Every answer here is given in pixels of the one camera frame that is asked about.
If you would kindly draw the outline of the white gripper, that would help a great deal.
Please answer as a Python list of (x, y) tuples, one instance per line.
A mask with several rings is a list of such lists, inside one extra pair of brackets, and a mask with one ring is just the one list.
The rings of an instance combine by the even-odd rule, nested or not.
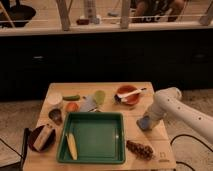
[(165, 111), (158, 105), (153, 104), (148, 107), (144, 116), (148, 116), (150, 118), (150, 130), (153, 130), (160, 124), (160, 121), (164, 118)]

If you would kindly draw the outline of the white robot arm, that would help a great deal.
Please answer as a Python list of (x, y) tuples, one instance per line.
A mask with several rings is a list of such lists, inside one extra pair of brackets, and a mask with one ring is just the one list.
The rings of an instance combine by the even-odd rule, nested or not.
[(213, 117), (185, 105), (181, 98), (182, 93), (176, 87), (156, 91), (144, 114), (142, 129), (151, 130), (166, 113), (173, 114), (213, 144)]

